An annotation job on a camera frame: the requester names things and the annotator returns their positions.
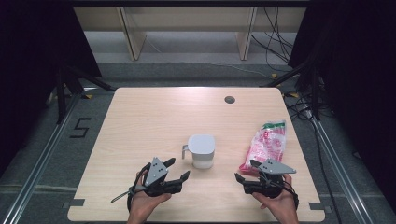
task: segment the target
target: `plastic bag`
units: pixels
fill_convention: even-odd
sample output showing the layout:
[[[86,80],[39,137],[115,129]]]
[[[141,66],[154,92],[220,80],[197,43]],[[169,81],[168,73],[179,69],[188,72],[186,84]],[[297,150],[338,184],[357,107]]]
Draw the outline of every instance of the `plastic bag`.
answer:
[[[250,160],[264,162],[267,159],[282,161],[286,146],[286,121],[268,121],[256,132],[251,140],[245,162],[239,166],[243,173],[255,175],[257,169],[252,167]]]

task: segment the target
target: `gray floor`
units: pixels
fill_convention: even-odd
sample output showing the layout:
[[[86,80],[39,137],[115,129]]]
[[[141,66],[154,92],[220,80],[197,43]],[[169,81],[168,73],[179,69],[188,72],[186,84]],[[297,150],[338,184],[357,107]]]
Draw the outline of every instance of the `gray floor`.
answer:
[[[264,34],[254,34],[262,43],[267,43]],[[290,42],[295,34],[284,34]],[[121,33],[87,33],[94,56],[99,63],[103,80],[116,87],[126,86],[242,86],[257,87],[271,81],[272,74],[281,76],[288,70],[286,64],[274,54],[266,54],[254,41],[251,42],[247,61],[239,60],[238,48],[232,33],[148,33],[145,47],[136,62],[130,60],[128,49]],[[280,51],[278,45],[271,48]],[[283,92],[293,91],[298,77],[282,83]],[[82,80],[85,87],[95,87]],[[67,219],[67,207],[76,192],[96,136],[100,131],[112,93],[102,90],[87,91],[89,99],[80,99],[65,125],[62,136],[53,151],[47,168],[39,179],[35,192],[26,205],[19,223],[71,223]],[[286,97],[287,105],[294,105],[299,98]],[[364,164],[352,156],[354,151],[347,136],[332,111],[322,109],[321,124],[325,128],[354,187],[362,197],[373,223],[396,223],[390,209]],[[75,130],[80,126],[89,130],[83,138],[71,138],[83,134]],[[48,143],[57,120],[56,101],[49,104],[41,119],[14,161],[0,179],[0,218],[18,195],[21,186]],[[311,123],[294,119],[306,162],[318,190],[322,204],[328,209],[323,223],[338,223],[335,209],[342,223],[359,223],[334,171],[322,152],[326,185],[320,169],[318,147]]]

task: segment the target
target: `small black circle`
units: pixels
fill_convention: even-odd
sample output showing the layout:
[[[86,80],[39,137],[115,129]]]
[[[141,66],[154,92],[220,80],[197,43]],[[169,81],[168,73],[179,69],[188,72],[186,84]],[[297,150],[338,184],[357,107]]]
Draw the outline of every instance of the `small black circle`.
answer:
[[[226,97],[224,98],[224,101],[225,101],[227,104],[233,104],[233,103],[235,102],[235,98],[233,98],[232,96],[226,96]]]

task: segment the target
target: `finger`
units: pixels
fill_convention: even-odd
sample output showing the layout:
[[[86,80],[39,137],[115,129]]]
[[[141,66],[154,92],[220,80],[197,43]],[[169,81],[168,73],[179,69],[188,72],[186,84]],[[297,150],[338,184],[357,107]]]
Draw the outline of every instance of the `finger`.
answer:
[[[257,201],[259,201],[259,202],[261,202],[261,203],[263,203],[263,204],[265,204],[265,205],[267,205],[267,204],[271,201],[270,198],[267,198],[266,196],[264,196],[264,195],[262,195],[262,194],[260,194],[260,193],[257,193],[257,192],[253,192],[251,195],[252,195]]]
[[[142,175],[139,176],[139,179],[137,180],[137,184],[138,184],[138,185],[142,185],[142,183],[143,183],[143,176],[145,176],[147,173],[148,173],[148,171],[145,170],[145,171],[142,173]]]
[[[283,174],[283,177],[285,178],[285,182],[288,183],[287,185],[285,185],[285,187],[289,189],[291,187],[291,175]]]
[[[162,200],[163,202],[168,201],[170,198],[172,198],[172,194],[170,194],[170,193],[165,193],[165,194],[162,194],[162,195],[161,195],[161,200]]]

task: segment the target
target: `aluminum rail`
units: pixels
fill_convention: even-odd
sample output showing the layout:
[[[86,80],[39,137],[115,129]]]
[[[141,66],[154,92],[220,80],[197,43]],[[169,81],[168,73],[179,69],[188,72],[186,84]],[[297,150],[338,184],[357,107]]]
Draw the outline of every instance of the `aluminum rail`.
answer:
[[[74,94],[72,96],[71,101],[67,107],[66,110],[67,112],[64,116],[64,119],[62,120],[62,122],[56,125],[48,143],[44,147],[40,157],[35,163],[35,167],[33,168],[32,172],[29,174],[29,177],[27,178],[26,182],[23,184],[23,187],[21,188],[18,197],[8,209],[7,215],[3,220],[3,224],[16,224],[20,220],[26,205],[29,203],[29,200],[32,197],[33,191],[35,191],[35,186],[37,185],[38,180],[42,176],[50,160],[52,152],[59,143],[59,140],[64,131],[64,127],[68,123],[70,119],[70,115],[73,112],[73,109],[75,108],[80,98],[81,98],[81,94]]]
[[[324,151],[329,159],[330,165],[334,170],[335,175],[337,176],[338,181],[340,182],[341,188],[343,189],[346,198],[349,201],[349,204],[352,207],[353,212],[355,213],[356,218],[358,219],[359,223],[361,224],[371,224],[374,223],[367,207],[359,195],[358,191],[356,190],[355,186],[353,185],[349,175],[347,174],[346,169],[344,168],[343,163],[339,159],[332,143],[326,134],[323,126],[321,125],[320,121],[317,121],[315,117],[312,118],[313,124],[315,128],[318,130],[318,137],[324,146]]]

